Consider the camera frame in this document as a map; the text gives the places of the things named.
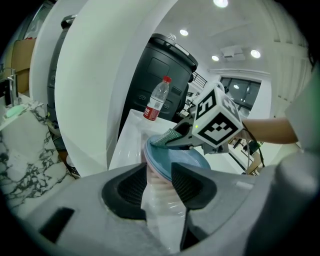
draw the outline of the bottle label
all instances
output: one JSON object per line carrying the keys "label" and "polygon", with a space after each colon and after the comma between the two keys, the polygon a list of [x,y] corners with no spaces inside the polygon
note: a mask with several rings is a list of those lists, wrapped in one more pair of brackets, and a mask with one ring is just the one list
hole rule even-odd
{"label": "bottle label", "polygon": [[163,104],[164,104],[163,102],[161,102],[153,97],[150,97],[150,101],[144,110],[143,116],[146,119],[149,119],[151,121],[156,120]]}

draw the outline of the forearm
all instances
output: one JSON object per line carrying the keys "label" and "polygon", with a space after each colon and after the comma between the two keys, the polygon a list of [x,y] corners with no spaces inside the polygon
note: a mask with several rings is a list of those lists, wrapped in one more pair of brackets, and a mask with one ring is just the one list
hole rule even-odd
{"label": "forearm", "polygon": [[[298,141],[289,121],[285,117],[270,119],[244,119],[242,120],[247,129],[258,142],[274,144],[291,144]],[[238,133],[237,138],[249,139],[250,135],[245,131]]]}

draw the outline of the plastic bottle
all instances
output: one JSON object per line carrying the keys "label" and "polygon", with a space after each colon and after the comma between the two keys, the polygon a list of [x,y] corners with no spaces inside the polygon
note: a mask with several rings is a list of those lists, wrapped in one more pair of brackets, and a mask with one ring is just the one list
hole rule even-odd
{"label": "plastic bottle", "polygon": [[164,76],[161,83],[159,83],[153,90],[149,103],[144,110],[143,116],[151,121],[156,120],[160,113],[162,106],[164,105],[168,93],[169,84],[171,83],[171,78],[169,76]]}

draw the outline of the sleeve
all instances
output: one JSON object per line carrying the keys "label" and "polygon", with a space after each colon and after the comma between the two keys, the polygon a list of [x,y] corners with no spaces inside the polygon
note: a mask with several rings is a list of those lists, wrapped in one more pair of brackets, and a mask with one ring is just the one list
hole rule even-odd
{"label": "sleeve", "polygon": [[320,65],[314,67],[312,76],[302,93],[286,109],[290,122],[304,150],[320,151]]}

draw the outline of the round recessed light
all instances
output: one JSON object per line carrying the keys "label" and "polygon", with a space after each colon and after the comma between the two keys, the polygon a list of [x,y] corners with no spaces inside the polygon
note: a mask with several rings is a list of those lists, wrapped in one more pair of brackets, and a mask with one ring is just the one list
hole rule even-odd
{"label": "round recessed light", "polygon": [[180,30],[180,34],[183,35],[183,36],[187,36],[189,33],[185,29],[181,29]]}
{"label": "round recessed light", "polygon": [[214,4],[220,8],[225,8],[228,6],[228,0],[213,0]]}
{"label": "round recessed light", "polygon": [[252,57],[254,57],[256,59],[260,58],[260,56],[261,56],[260,52],[258,52],[257,50],[252,50],[251,55],[252,55]]}
{"label": "round recessed light", "polygon": [[217,56],[212,56],[212,59],[217,62],[219,60],[219,58]]}

